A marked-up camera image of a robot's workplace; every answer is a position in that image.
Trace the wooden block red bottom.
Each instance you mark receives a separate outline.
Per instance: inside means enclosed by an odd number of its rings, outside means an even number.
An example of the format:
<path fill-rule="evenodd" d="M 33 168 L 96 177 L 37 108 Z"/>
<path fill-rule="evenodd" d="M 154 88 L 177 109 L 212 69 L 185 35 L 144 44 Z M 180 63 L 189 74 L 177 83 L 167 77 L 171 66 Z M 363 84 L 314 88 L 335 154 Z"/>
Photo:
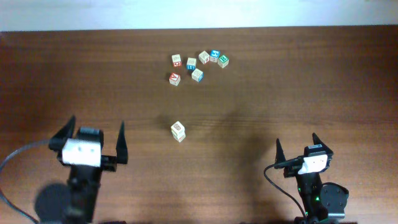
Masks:
<path fill-rule="evenodd" d="M 185 132 L 185 127 L 179 121 L 176 121 L 173 125 L 171 125 L 170 129 L 171 129 L 172 133 L 177 136 L 181 135 Z"/>

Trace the wooden block yellow side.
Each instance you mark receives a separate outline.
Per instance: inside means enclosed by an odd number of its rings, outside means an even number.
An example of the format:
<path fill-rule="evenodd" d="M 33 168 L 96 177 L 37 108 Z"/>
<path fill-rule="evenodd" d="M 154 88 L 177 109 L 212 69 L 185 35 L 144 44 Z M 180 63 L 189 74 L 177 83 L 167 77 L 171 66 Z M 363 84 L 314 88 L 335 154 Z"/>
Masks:
<path fill-rule="evenodd" d="M 178 142 L 182 142 L 185 139 L 186 135 L 182 135 L 180 137 L 174 136 L 174 139 L 177 140 Z"/>

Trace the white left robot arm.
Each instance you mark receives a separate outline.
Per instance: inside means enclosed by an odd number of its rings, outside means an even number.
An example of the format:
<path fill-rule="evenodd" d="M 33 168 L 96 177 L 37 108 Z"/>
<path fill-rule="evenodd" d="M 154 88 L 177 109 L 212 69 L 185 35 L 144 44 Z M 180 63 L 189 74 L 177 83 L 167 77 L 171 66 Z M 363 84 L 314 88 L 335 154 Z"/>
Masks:
<path fill-rule="evenodd" d="M 72 116 L 49 141 L 57 160 L 70 169 L 66 184 L 50 184 L 38 194 L 35 212 L 40 223 L 92 223 L 103 172 L 116 172 L 128 163 L 124 123 L 116 143 L 116 155 L 103 155 L 104 133 L 80 127 L 75 133 Z"/>

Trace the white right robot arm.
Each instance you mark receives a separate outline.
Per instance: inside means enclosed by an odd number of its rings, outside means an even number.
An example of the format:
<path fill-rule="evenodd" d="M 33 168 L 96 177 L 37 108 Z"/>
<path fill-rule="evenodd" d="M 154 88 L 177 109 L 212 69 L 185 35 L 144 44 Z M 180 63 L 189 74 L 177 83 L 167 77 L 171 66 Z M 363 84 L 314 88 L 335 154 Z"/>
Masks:
<path fill-rule="evenodd" d="M 349 197 L 347 188 L 333 182 L 323 183 L 320 174 L 326 171 L 334 152 L 313 133 L 313 144 L 304 148 L 303 155 L 287 160 L 281 143 L 276 140 L 273 168 L 282 169 L 285 178 L 295 178 L 303 205 L 303 213 L 294 223 L 338 223 L 345 217 Z"/>

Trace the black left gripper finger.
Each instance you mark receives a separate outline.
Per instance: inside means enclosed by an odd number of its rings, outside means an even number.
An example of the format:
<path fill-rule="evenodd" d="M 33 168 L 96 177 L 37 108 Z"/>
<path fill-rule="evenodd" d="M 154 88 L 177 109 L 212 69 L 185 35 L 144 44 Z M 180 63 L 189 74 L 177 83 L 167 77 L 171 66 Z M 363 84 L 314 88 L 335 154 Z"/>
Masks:
<path fill-rule="evenodd" d="M 128 149 L 125 138 L 124 122 L 121 123 L 121 127 L 118 134 L 118 140 L 116 143 L 116 157 L 118 164 L 128 163 Z"/>
<path fill-rule="evenodd" d="M 72 138 L 76 124 L 76 117 L 73 115 L 49 141 L 49 149 L 61 151 L 69 138 Z"/>

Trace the wooden block green V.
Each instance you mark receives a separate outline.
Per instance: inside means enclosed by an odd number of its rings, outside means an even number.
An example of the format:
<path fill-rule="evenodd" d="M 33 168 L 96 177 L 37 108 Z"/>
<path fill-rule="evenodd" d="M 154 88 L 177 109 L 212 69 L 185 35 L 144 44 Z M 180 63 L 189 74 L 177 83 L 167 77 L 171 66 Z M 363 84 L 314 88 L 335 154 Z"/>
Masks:
<path fill-rule="evenodd" d="M 176 132 L 172 131 L 172 135 L 173 135 L 173 136 L 178 136 L 178 137 L 180 137 L 180 136 L 182 136 L 182 135 L 185 135 L 185 132 L 176 133 Z"/>

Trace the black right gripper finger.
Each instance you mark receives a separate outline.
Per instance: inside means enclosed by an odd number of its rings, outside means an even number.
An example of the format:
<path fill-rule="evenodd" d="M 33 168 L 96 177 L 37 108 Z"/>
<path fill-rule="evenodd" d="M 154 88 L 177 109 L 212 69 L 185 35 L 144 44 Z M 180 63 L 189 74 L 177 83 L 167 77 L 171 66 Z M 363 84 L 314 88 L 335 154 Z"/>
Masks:
<path fill-rule="evenodd" d="M 275 154 L 275 162 L 274 168 L 275 169 L 283 169 L 285 167 L 286 158 L 284 155 L 284 151 L 282 145 L 280 143 L 280 139 L 276 139 L 276 154 Z"/>
<path fill-rule="evenodd" d="M 313 143 L 314 145 L 320 144 L 323 148 L 323 150 L 329 155 L 332 156 L 333 155 L 333 151 L 325 144 L 323 143 L 320 138 L 315 134 L 312 133 L 312 139 L 313 139 Z"/>

